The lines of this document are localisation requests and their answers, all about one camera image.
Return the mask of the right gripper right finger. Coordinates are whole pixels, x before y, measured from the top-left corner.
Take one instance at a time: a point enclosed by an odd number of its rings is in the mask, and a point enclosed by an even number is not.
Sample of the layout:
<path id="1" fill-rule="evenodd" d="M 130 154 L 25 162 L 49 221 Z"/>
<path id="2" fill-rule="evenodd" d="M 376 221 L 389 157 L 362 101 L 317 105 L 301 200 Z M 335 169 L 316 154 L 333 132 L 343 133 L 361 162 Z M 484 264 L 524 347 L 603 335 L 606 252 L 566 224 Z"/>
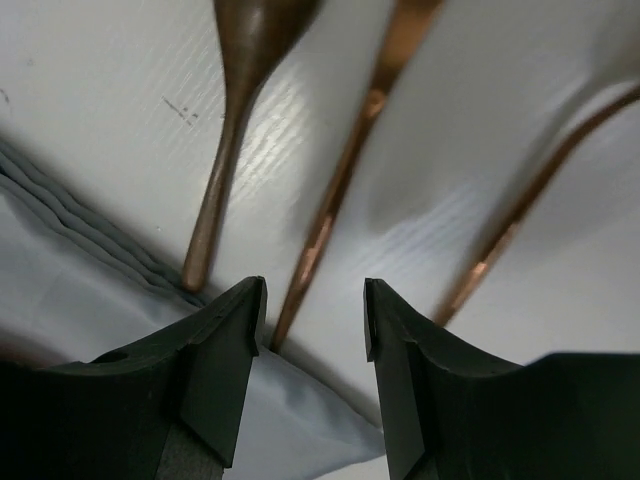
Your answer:
<path id="1" fill-rule="evenodd" d="M 635 479 L 639 358 L 554 353 L 518 365 L 419 314 L 386 282 L 364 285 L 394 479 Z"/>

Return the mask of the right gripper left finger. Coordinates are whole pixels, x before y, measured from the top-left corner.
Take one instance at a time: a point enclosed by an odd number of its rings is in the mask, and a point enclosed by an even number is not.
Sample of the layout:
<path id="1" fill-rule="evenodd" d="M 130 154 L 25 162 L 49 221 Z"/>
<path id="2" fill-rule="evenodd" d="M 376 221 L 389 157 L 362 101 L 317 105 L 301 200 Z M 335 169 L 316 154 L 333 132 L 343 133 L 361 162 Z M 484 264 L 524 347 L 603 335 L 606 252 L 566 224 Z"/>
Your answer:
<path id="1" fill-rule="evenodd" d="M 265 280 L 249 277 L 91 362 L 3 362 L 2 477 L 220 478 L 233 464 L 266 300 Z"/>

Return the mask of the grey cloth placemat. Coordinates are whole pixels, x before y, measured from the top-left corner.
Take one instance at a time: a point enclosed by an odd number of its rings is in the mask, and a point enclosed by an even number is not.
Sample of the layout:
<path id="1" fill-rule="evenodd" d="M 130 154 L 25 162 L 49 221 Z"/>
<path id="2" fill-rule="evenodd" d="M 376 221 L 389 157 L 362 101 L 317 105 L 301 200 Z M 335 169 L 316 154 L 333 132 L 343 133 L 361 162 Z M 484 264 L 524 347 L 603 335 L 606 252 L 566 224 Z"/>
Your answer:
<path id="1" fill-rule="evenodd" d="M 1 147 L 1 337 L 61 362 L 91 360 L 202 308 L 205 295 Z M 316 479 L 384 453 L 381 431 L 282 357 L 253 362 L 233 479 Z"/>

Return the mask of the copper spoon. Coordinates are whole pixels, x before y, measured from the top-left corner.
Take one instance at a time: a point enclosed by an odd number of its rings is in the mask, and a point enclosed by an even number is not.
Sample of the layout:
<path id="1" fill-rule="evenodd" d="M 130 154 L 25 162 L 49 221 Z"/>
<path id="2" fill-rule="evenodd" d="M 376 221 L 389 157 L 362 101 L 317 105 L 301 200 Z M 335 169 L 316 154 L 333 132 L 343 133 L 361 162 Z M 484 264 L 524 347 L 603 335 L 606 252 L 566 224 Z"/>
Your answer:
<path id="1" fill-rule="evenodd" d="M 318 1 L 213 3 L 224 74 L 225 109 L 210 177 L 182 267 L 182 286 L 207 283 L 248 120 L 263 85 L 303 35 Z"/>

